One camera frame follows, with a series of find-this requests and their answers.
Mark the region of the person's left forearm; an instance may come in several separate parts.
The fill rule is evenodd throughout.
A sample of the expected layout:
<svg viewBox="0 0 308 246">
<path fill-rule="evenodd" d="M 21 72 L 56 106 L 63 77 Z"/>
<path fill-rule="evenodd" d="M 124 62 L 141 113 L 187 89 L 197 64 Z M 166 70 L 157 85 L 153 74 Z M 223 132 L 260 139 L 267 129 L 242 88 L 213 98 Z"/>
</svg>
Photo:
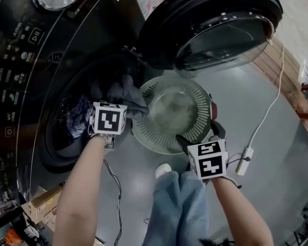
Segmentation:
<svg viewBox="0 0 308 246">
<path fill-rule="evenodd" d="M 98 223 L 100 179 L 107 137 L 92 137 L 60 195 L 52 246 L 93 246 Z"/>
</svg>

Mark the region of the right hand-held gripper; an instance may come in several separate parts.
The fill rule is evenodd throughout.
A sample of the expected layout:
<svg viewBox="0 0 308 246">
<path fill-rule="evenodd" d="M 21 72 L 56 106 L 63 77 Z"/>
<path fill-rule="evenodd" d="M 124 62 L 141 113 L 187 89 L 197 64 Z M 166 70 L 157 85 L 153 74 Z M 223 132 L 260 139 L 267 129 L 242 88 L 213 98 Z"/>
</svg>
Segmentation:
<svg viewBox="0 0 308 246">
<path fill-rule="evenodd" d="M 219 139 L 196 145 L 182 135 L 176 135 L 179 146 L 188 151 L 190 170 L 195 172 L 201 180 L 209 180 L 226 175 L 226 131 L 215 120 L 211 121 L 211 129 L 214 136 L 217 136 Z"/>
</svg>

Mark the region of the white power strip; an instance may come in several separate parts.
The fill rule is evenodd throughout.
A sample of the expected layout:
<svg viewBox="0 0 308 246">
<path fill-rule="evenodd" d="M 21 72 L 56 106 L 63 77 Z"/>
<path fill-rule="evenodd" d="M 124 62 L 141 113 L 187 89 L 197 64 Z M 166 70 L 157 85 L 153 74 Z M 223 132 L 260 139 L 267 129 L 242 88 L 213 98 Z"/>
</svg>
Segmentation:
<svg viewBox="0 0 308 246">
<path fill-rule="evenodd" d="M 240 176 L 243 176 L 245 175 L 245 172 L 249 166 L 249 163 L 252 159 L 252 155 L 254 153 L 254 150 L 250 147 L 247 147 L 245 148 L 243 154 L 242 154 L 242 157 L 239 161 L 239 164 L 237 166 L 237 169 L 236 169 L 236 173 Z"/>
</svg>

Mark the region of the wooden plank platform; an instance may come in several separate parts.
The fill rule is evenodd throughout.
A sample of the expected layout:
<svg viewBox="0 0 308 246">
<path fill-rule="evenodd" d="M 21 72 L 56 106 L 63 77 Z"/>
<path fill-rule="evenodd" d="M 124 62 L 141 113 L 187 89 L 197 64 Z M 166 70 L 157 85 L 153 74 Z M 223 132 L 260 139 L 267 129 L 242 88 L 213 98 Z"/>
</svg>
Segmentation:
<svg viewBox="0 0 308 246">
<path fill-rule="evenodd" d="M 262 73 L 276 88 L 278 87 L 280 72 L 283 69 L 281 94 L 296 110 L 301 87 L 298 80 L 300 64 L 276 37 L 273 37 L 272 42 L 250 65 Z"/>
</svg>

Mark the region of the round black washing machine door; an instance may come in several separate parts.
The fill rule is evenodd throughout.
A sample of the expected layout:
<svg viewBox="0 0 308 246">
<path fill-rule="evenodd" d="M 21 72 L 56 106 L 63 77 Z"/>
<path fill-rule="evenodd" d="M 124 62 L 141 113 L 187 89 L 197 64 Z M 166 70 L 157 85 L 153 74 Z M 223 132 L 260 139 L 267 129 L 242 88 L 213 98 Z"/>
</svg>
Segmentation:
<svg viewBox="0 0 308 246">
<path fill-rule="evenodd" d="M 164 0 L 144 22 L 137 49 L 157 70 L 195 77 L 255 60 L 282 17 L 280 0 Z"/>
</svg>

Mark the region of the person's right forearm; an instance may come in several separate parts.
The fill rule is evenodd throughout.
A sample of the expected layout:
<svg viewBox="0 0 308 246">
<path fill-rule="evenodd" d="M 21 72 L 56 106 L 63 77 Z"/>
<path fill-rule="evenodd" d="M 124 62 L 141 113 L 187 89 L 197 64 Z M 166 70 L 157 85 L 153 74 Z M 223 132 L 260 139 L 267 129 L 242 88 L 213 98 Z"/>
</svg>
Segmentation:
<svg viewBox="0 0 308 246">
<path fill-rule="evenodd" d="M 274 246 L 268 225 L 236 185 L 221 177 L 212 183 L 235 246 Z"/>
</svg>

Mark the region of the yellow cardboard box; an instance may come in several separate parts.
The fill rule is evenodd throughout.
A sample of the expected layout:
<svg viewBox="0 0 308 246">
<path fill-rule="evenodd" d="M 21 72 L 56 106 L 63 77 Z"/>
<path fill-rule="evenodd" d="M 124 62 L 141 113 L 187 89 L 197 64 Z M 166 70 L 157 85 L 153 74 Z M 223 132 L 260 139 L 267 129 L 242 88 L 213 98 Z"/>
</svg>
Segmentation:
<svg viewBox="0 0 308 246">
<path fill-rule="evenodd" d="M 31 200 L 22 205 L 24 214 L 28 219 L 34 224 L 44 221 L 56 209 L 63 186 L 63 184 L 59 184 L 50 190 L 45 190 L 39 186 Z"/>
</svg>

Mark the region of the pale green laundry basket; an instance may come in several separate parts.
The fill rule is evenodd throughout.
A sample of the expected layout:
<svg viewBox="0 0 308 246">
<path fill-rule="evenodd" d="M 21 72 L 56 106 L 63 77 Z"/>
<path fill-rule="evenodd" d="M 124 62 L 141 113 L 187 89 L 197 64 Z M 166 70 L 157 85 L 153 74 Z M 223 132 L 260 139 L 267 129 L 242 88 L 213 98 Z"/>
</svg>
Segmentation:
<svg viewBox="0 0 308 246">
<path fill-rule="evenodd" d="M 198 83 L 176 75 L 147 81 L 141 94 L 148 106 L 146 118 L 133 120 L 134 137 L 146 148 L 163 155 L 182 154 L 176 136 L 197 143 L 210 131 L 211 96 Z"/>
</svg>

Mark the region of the person's legs in blue jeans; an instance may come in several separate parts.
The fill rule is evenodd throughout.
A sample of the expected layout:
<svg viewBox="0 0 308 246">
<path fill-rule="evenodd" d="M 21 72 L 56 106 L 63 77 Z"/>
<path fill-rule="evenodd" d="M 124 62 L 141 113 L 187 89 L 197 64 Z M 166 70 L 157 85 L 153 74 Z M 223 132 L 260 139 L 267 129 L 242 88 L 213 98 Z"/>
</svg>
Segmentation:
<svg viewBox="0 0 308 246">
<path fill-rule="evenodd" d="M 203 246 L 208 226 L 205 185 L 194 172 L 171 171 L 156 180 L 142 246 Z"/>
</svg>

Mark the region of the blue checked clothes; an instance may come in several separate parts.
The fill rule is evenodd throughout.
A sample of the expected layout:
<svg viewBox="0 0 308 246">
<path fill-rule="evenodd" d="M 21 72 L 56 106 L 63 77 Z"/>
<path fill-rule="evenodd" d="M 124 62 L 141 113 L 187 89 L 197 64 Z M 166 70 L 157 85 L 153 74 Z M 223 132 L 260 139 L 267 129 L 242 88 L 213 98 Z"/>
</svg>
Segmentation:
<svg viewBox="0 0 308 246">
<path fill-rule="evenodd" d="M 82 95 L 76 106 L 66 114 L 66 127 L 73 139 L 79 138 L 89 126 L 91 116 L 91 102 L 85 95 Z"/>
</svg>

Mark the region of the dark grey garment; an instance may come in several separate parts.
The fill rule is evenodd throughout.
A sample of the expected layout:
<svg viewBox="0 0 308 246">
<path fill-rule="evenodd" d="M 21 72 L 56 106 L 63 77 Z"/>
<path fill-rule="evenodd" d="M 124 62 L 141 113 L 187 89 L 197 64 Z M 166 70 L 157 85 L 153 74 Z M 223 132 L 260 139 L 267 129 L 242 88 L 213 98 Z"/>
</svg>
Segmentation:
<svg viewBox="0 0 308 246">
<path fill-rule="evenodd" d="M 108 83 L 108 89 L 100 85 L 97 78 L 90 82 L 90 96 L 93 101 L 127 106 L 127 118 L 137 121 L 144 120 L 149 115 L 149 108 L 142 96 L 140 89 L 133 84 L 130 75 L 124 74 L 119 81 Z"/>
</svg>

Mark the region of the black washing machine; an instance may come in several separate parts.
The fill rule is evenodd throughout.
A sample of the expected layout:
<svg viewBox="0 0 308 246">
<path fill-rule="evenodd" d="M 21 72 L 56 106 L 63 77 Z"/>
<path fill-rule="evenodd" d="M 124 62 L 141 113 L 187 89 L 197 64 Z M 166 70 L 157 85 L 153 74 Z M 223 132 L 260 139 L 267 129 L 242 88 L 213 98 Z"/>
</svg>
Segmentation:
<svg viewBox="0 0 308 246">
<path fill-rule="evenodd" d="M 84 136 L 66 127 L 80 100 L 129 74 L 145 19 L 139 0 L 0 0 L 0 214 L 76 161 Z"/>
</svg>

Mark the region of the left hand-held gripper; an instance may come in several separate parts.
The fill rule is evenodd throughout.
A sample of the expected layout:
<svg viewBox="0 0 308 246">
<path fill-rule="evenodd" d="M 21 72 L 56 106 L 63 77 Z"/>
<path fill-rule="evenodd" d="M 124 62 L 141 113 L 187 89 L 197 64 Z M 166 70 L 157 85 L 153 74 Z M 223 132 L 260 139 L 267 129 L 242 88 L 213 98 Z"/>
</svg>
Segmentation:
<svg viewBox="0 0 308 246">
<path fill-rule="evenodd" d="M 106 138 L 105 150 L 114 150 L 115 137 L 121 135 L 126 125 L 127 106 L 94 102 L 89 117 L 88 134 L 104 136 Z"/>
</svg>

